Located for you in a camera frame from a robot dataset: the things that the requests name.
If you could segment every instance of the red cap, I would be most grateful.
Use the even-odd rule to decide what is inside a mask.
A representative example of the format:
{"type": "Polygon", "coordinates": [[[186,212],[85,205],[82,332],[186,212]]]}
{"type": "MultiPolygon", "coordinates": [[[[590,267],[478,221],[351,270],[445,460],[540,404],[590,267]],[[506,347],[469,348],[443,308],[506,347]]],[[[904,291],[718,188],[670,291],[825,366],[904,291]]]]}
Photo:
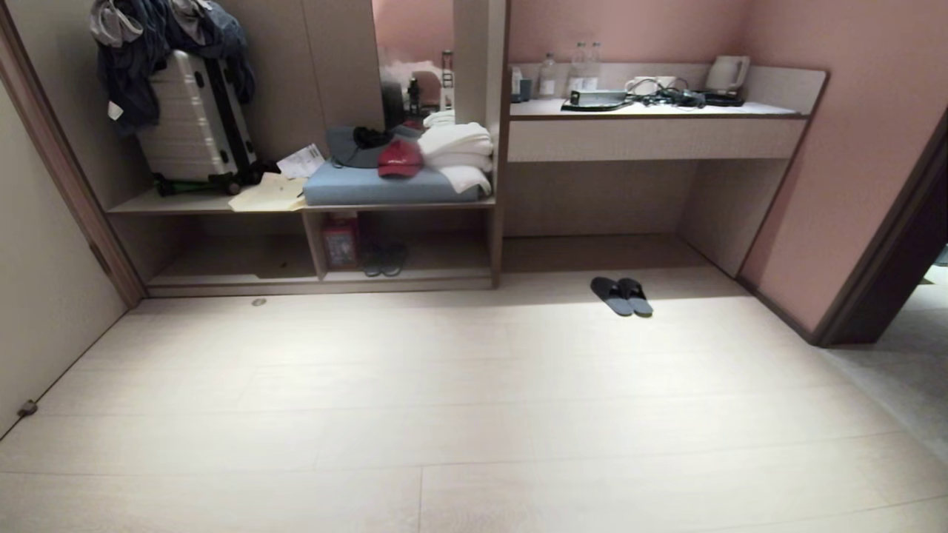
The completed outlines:
{"type": "Polygon", "coordinates": [[[378,157],[378,175],[412,177],[425,166],[421,149],[413,142],[397,138],[378,157]]]}

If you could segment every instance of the baseboard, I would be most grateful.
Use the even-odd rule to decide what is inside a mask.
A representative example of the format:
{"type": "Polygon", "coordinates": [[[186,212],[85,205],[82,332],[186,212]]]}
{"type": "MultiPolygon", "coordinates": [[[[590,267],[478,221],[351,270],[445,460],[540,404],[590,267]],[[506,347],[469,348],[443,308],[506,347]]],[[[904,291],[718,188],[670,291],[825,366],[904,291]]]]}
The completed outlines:
{"type": "Polygon", "coordinates": [[[760,290],[755,285],[751,284],[743,276],[739,275],[737,277],[737,282],[740,286],[744,287],[744,290],[751,293],[755,298],[760,300],[760,302],[763,303],[768,309],[770,309],[772,313],[777,315],[784,323],[789,325],[790,328],[794,332],[796,332],[796,334],[799,335],[801,339],[807,342],[807,344],[819,347],[819,344],[817,343],[817,340],[816,340],[816,336],[812,332],[807,330],[807,328],[803,327],[803,325],[801,325],[800,322],[797,322],[796,319],[794,319],[790,313],[784,310],[783,307],[776,304],[767,295],[761,293],[760,290]]]}

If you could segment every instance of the water bottle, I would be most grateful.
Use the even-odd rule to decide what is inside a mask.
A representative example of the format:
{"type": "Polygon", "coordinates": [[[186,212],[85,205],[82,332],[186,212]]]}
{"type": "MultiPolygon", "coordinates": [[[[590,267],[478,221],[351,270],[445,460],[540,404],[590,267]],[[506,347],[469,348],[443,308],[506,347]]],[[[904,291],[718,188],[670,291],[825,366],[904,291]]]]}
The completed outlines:
{"type": "Polygon", "coordinates": [[[602,70],[602,56],[599,49],[602,43],[592,43],[592,50],[586,60],[586,72],[583,74],[583,88],[594,91],[599,88],[599,73],[602,70]]]}
{"type": "Polygon", "coordinates": [[[556,60],[553,52],[547,52],[546,60],[539,67],[539,97],[556,98],[556,60]]]}
{"type": "Polygon", "coordinates": [[[582,41],[576,43],[576,50],[573,52],[573,64],[570,66],[569,90],[581,91],[585,85],[584,78],[586,73],[586,43],[582,41]]]}

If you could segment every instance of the silver suitcase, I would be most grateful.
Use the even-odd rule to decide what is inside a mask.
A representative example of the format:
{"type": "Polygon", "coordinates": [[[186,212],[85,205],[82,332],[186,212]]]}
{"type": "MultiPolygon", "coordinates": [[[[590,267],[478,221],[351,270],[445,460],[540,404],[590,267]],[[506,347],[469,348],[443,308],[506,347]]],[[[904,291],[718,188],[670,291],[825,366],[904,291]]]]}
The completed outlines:
{"type": "Polygon", "coordinates": [[[162,195],[172,182],[203,183],[237,194],[256,162],[226,64],[180,50],[152,77],[161,116],[138,141],[162,195]]]}

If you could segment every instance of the folded towel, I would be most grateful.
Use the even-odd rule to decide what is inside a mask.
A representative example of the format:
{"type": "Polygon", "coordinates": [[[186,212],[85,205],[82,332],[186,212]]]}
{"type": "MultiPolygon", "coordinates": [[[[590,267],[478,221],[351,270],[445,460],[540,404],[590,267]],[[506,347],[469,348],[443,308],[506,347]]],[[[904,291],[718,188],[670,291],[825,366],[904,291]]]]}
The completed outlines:
{"type": "Polygon", "coordinates": [[[490,195],[491,193],[490,181],[487,181],[487,176],[479,168],[456,165],[442,167],[438,169],[438,172],[445,175],[457,194],[477,186],[480,186],[485,194],[490,195]]]}
{"type": "Polygon", "coordinates": [[[486,173],[494,170],[494,162],[490,157],[480,154],[439,154],[438,156],[428,157],[425,159],[425,163],[436,169],[463,165],[479,168],[486,173]]]}
{"type": "Polygon", "coordinates": [[[418,139],[418,146],[425,157],[449,153],[490,156],[494,153],[490,132],[476,122],[427,130],[418,139]]]}
{"type": "Polygon", "coordinates": [[[425,118],[426,128],[436,128],[439,126],[453,126],[455,123],[454,110],[438,111],[431,113],[425,118]]]}

